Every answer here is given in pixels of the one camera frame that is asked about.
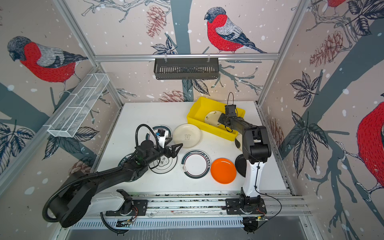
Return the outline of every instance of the black metal basket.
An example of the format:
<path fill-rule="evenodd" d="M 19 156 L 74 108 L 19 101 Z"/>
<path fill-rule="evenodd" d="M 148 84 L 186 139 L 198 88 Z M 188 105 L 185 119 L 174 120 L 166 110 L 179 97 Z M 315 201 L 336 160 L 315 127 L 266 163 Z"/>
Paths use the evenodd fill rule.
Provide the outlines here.
<path fill-rule="evenodd" d="M 156 58 L 154 73 L 157 80 L 216 79 L 218 58 Z"/>

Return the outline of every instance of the metal grate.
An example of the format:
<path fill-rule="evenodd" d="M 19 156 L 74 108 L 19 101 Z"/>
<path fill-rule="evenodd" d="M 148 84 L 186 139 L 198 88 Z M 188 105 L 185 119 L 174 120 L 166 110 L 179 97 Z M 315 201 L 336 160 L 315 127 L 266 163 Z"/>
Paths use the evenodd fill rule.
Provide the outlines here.
<path fill-rule="evenodd" d="M 156 79 L 216 79 L 218 58 L 156 59 Z"/>
<path fill-rule="evenodd" d="M 54 137 L 73 137 L 109 83 L 107 74 L 88 74 L 85 85 L 52 123 L 48 132 Z"/>
<path fill-rule="evenodd" d="M 201 217 L 201 218 L 138 218 L 129 227 L 116 227 L 118 220 L 124 218 L 106 219 L 110 226 L 116 229 L 164 229 L 164 228 L 220 228 L 244 227 L 242 217 Z M 104 229 L 101 219 L 81 219 L 71 229 Z"/>

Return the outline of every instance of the metal mesh basket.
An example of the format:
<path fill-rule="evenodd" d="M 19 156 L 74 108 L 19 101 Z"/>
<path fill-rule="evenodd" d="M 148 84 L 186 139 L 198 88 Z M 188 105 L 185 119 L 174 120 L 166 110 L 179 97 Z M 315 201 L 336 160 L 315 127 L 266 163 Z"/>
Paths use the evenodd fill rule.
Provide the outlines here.
<path fill-rule="evenodd" d="M 107 74 L 89 74 L 85 85 L 74 95 L 48 132 L 54 137 L 73 137 L 109 82 Z"/>
<path fill-rule="evenodd" d="M 216 79 L 218 58 L 162 58 L 155 60 L 154 73 L 158 80 L 168 79 Z"/>

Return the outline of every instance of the white table surface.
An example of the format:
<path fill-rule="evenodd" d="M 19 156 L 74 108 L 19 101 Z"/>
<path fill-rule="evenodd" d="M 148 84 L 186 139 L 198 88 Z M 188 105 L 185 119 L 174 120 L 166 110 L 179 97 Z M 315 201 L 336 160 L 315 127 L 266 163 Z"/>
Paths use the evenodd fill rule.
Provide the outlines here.
<path fill-rule="evenodd" d="M 113 130 L 104 155 L 98 166 L 98 171 L 117 167 L 120 160 L 127 154 L 134 152 L 135 131 L 140 124 L 150 127 L 155 125 L 168 126 L 172 133 L 182 124 L 187 123 L 187 114 L 193 102 L 181 103 L 126 103 L 121 111 L 118 122 Z M 261 120 L 252 101 L 235 102 L 237 107 L 245 110 L 244 119 L 254 125 L 261 125 Z M 139 144 L 145 140 L 147 128 L 139 131 Z M 245 178 L 237 173 L 236 178 L 230 184 L 216 182 L 208 173 L 200 179 L 187 177 L 181 170 L 181 159 L 188 151 L 198 149 L 206 152 L 211 163 L 217 158 L 227 158 L 235 163 L 235 159 L 241 154 L 235 142 L 228 141 L 211 133 L 202 131 L 200 143 L 190 149 L 182 148 L 178 154 L 176 166 L 168 173 L 156 174 L 148 170 L 141 178 L 134 182 L 123 182 L 105 189 L 103 192 L 114 192 L 124 189 L 128 193 L 141 194 L 230 194 L 240 191 Z M 275 157 L 268 158 L 264 166 L 261 190 L 285 190 L 283 179 L 280 175 Z"/>

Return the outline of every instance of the yellow plastic bin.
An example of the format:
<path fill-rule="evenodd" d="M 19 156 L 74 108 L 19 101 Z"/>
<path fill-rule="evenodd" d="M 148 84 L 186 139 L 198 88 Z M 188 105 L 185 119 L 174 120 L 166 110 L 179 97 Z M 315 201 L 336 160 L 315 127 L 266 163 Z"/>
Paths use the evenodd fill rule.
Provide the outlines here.
<path fill-rule="evenodd" d="M 225 105 L 226 104 L 224 103 L 200 97 L 191 107 L 187 115 L 187 121 L 189 124 L 193 124 L 203 131 L 210 132 L 229 141 L 234 141 L 238 135 L 237 131 L 234 130 L 233 132 L 228 132 L 222 124 L 218 127 L 214 127 L 204 122 L 205 116 L 212 111 L 220 111 L 225 113 Z M 241 108 L 236 109 L 238 116 L 243 118 L 245 115 L 245 110 Z"/>

